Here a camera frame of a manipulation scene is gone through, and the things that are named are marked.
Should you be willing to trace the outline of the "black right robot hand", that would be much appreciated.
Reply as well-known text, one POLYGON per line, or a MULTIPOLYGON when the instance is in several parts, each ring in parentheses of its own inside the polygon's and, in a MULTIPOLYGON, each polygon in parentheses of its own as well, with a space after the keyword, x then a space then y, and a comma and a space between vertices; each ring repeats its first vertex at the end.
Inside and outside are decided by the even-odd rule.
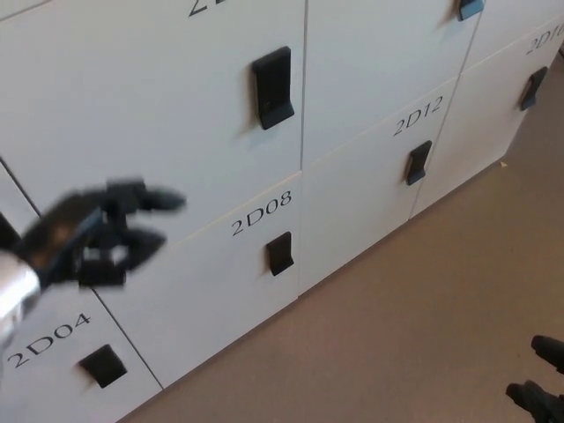
MULTIPOLYGON (((552 365, 563 374, 563 342, 544 335, 535 335, 531 347, 539 358, 552 365)), ((506 388, 506 395, 523 410, 527 411, 535 422, 562 422, 563 395, 555 396, 543 390, 534 381, 511 383, 506 388)))

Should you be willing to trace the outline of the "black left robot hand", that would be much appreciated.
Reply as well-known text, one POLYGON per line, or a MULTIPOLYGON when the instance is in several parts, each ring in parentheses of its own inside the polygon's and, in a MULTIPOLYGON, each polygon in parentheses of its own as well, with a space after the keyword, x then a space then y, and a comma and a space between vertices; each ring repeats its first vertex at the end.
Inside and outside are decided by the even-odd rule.
POLYGON ((82 288, 123 286, 127 275, 165 245, 160 231, 130 227, 138 212, 178 212, 186 196, 142 179, 117 180, 62 197, 13 247, 36 273, 42 290, 76 282, 82 288))

